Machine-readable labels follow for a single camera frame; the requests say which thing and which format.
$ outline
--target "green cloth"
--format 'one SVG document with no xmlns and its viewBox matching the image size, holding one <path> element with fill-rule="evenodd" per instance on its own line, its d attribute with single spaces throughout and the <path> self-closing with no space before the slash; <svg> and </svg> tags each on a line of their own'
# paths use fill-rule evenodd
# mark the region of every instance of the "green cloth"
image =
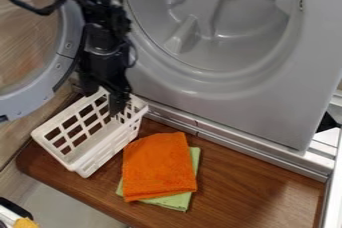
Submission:
<svg viewBox="0 0 342 228">
<path fill-rule="evenodd" d="M 192 166 L 194 168 L 195 174 L 197 174 L 198 170 L 198 164 L 199 164 L 199 157 L 200 157 L 201 149 L 197 147 L 190 147 L 190 155 L 192 158 Z M 122 178 L 120 180 L 119 186 L 116 190 L 116 194 L 119 196 L 123 196 L 122 191 Z M 186 212 L 190 199 L 191 199 L 191 192 L 181 193 L 177 195 L 172 196 L 166 196 L 166 197 L 160 197 L 160 198 L 154 198 L 154 199 L 146 199 L 146 200 L 140 200 L 141 202 L 147 203 L 147 204 L 153 204 L 158 205 L 164 208 L 170 208 L 178 211 Z"/>
</svg>

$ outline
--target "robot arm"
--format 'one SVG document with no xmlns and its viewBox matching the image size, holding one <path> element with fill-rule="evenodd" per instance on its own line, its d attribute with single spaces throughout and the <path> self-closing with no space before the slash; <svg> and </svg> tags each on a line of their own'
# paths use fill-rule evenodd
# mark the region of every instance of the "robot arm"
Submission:
<svg viewBox="0 0 342 228">
<path fill-rule="evenodd" d="M 50 15 L 66 0 L 56 0 L 38 9 L 19 0 L 9 0 L 38 15 Z M 126 79 L 126 69 L 132 67 L 127 34 L 131 21 L 123 9 L 123 0 L 73 0 L 81 8 L 85 26 L 77 58 L 77 72 L 86 96 L 95 93 L 99 86 L 110 92 L 109 109 L 115 115 L 129 101 L 131 87 Z"/>
</svg>

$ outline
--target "washing machine door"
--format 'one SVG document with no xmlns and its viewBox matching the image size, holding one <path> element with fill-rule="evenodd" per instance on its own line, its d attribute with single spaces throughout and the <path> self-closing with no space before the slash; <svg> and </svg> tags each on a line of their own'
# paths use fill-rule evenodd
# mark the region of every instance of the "washing machine door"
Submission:
<svg viewBox="0 0 342 228">
<path fill-rule="evenodd" d="M 341 78 L 332 0 L 127 0 L 135 93 L 307 148 Z"/>
<path fill-rule="evenodd" d="M 37 7 L 54 0 L 22 0 Z M 74 64 L 82 32 L 77 5 L 42 17 L 0 0 L 0 121 L 23 117 L 54 96 Z"/>
</svg>

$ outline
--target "orange cloth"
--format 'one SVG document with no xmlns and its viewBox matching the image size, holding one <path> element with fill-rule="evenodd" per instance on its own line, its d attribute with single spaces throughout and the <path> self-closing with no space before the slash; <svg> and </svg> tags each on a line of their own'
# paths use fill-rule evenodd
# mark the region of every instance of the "orange cloth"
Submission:
<svg viewBox="0 0 342 228">
<path fill-rule="evenodd" d="M 124 148 L 125 201 L 197 191 L 185 134 L 155 134 Z"/>
</svg>

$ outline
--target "yellow object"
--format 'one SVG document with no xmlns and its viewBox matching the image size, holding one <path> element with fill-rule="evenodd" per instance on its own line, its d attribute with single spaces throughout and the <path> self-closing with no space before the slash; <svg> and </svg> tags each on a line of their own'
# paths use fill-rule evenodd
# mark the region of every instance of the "yellow object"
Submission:
<svg viewBox="0 0 342 228">
<path fill-rule="evenodd" d="M 28 218 L 20 218 L 15 224 L 14 228 L 39 228 L 39 225 Z"/>
</svg>

